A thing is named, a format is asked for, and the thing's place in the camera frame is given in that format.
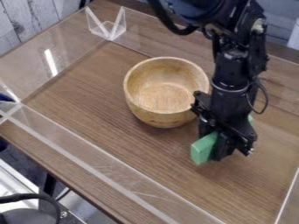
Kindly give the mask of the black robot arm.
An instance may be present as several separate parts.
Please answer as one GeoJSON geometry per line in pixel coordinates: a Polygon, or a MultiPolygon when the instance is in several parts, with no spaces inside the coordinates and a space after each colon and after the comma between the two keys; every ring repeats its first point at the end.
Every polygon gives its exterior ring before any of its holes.
{"type": "Polygon", "coordinates": [[[256,0],[148,0],[166,28],[186,36],[200,31],[212,42],[215,72],[211,92],[194,92],[191,111],[199,117],[199,140],[191,158],[202,164],[235,151],[250,155],[258,140],[250,115],[258,94],[266,94],[259,75],[267,70],[267,17],[256,0]]]}

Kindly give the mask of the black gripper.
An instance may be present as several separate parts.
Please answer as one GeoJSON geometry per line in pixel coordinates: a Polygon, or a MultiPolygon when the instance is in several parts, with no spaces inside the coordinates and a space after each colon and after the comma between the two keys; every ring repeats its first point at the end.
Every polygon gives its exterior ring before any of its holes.
{"type": "MultiPolygon", "coordinates": [[[[256,85],[247,85],[243,89],[226,89],[214,86],[211,94],[195,91],[191,112],[199,118],[203,116],[199,120],[199,138],[206,137],[216,127],[238,132],[254,111],[256,95],[256,85]]],[[[220,161],[234,153],[236,138],[224,131],[216,131],[215,134],[210,159],[220,161]]]]}

